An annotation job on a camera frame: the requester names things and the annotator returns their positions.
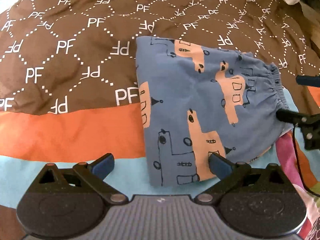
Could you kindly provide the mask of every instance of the ribbed gray surface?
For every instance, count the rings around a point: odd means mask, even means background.
[[[92,231],[70,240],[254,240],[226,226],[210,206],[188,196],[136,196],[114,206]],[[282,240],[301,240],[297,235]],[[27,237],[25,240],[37,240]]]

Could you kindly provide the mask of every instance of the cartoon building print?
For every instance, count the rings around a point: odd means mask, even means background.
[[[173,179],[178,185],[211,179],[214,175],[209,168],[209,156],[217,153],[225,158],[236,150],[224,147],[216,131],[203,133],[196,111],[187,111],[187,122],[190,138],[183,138],[181,143],[190,147],[189,152],[174,153],[170,131],[158,132],[159,157],[153,161],[153,167],[159,170],[162,186],[172,185]]]
[[[195,110],[187,111],[187,122],[189,127],[192,149],[196,159],[197,174],[200,180],[213,178],[209,168],[208,158],[212,153],[226,157],[231,149],[222,145],[219,134],[216,131],[203,133]]]
[[[151,106],[159,102],[163,103],[163,101],[156,100],[150,96],[148,81],[140,85],[139,95],[143,128],[148,128],[150,126]]]
[[[158,133],[158,150],[159,159],[153,162],[153,167],[159,170],[161,186],[172,185],[173,179],[177,185],[199,181],[192,148],[190,152],[173,153],[170,131],[161,129]]]
[[[250,104],[249,98],[248,98],[248,93],[249,92],[256,92],[256,78],[254,78],[253,76],[253,69],[252,68],[242,68],[240,67],[241,71],[242,71],[242,75],[247,77],[247,81],[245,84],[245,97],[243,98],[244,102],[243,102],[243,107],[245,108],[247,105]]]
[[[195,70],[199,73],[204,72],[204,54],[209,54],[208,51],[203,51],[200,45],[185,41],[174,41],[174,52],[180,57],[191,57],[195,64]]]
[[[243,76],[235,75],[227,78],[227,71],[233,74],[233,71],[229,69],[228,62],[221,62],[220,71],[216,73],[215,81],[219,83],[224,96],[221,106],[225,109],[229,124],[234,126],[238,122],[235,106],[245,106],[250,103],[249,100],[245,104],[243,101],[244,91],[249,87]]]
[[[155,44],[166,45],[167,55],[170,57],[180,56],[192,58],[192,62],[195,64],[195,71],[199,73],[204,72],[204,55],[209,55],[209,52],[202,50],[200,45],[181,40],[151,37],[151,45]]]

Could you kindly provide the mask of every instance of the pink fabric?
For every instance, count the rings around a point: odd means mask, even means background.
[[[292,137],[289,133],[285,133],[276,141],[276,152],[282,170],[291,183],[303,188],[300,175],[295,165],[297,159],[294,153]]]
[[[307,207],[307,219],[299,232],[299,236],[305,240],[313,240],[310,236],[317,234],[317,227],[314,225],[320,217],[319,209],[313,198],[308,195],[303,187],[299,172],[296,168],[296,156],[290,133],[284,134],[276,141],[276,152],[284,173],[294,185]]]

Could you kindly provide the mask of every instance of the orange stripe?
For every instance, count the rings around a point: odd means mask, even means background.
[[[140,103],[58,115],[0,112],[0,155],[77,163],[105,153],[145,156]]]
[[[292,131],[289,131],[288,133],[292,138]],[[316,185],[318,183],[318,181],[317,181],[316,177],[314,176],[313,172],[311,171],[309,160],[304,155],[303,151],[300,149],[297,140],[296,140],[296,146],[297,146],[297,154],[298,154],[298,158],[299,158],[299,164],[300,164],[300,169],[301,169],[303,181],[308,188],[312,188],[314,185]]]
[[[308,90],[313,97],[316,104],[320,107],[320,88],[317,87],[308,87]]]

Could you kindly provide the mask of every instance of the colorful fabric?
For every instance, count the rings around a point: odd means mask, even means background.
[[[286,95],[289,108],[293,111],[297,111],[297,108],[286,89],[284,89],[284,94]],[[314,165],[319,161],[320,151],[304,150],[303,138],[300,129],[296,129],[295,137],[303,181],[308,188],[316,193],[320,193],[320,189],[317,187],[320,183],[315,177],[315,174],[317,174],[317,171],[319,171],[319,169],[317,168],[317,165]],[[319,198],[310,194],[303,187],[297,168],[297,159],[292,143],[291,131],[281,136],[277,140],[276,155],[284,173],[295,186],[297,192],[300,194],[307,207],[307,219],[299,232],[299,236],[305,240],[317,240],[319,239],[320,235],[320,201]]]
[[[211,179],[213,152],[249,162],[292,128],[276,118],[288,107],[277,66],[252,53],[144,36],[136,67],[155,186]]]
[[[216,183],[150,185],[135,39],[252,51],[280,68],[299,111],[315,114],[320,90],[295,77],[318,75],[320,59],[292,8],[281,0],[19,0],[0,14],[0,204],[15,208],[47,162],[68,168],[107,152],[116,166],[106,182],[129,197],[195,196]],[[319,181],[319,151],[303,153]],[[270,162],[279,163],[274,146],[252,166]]]

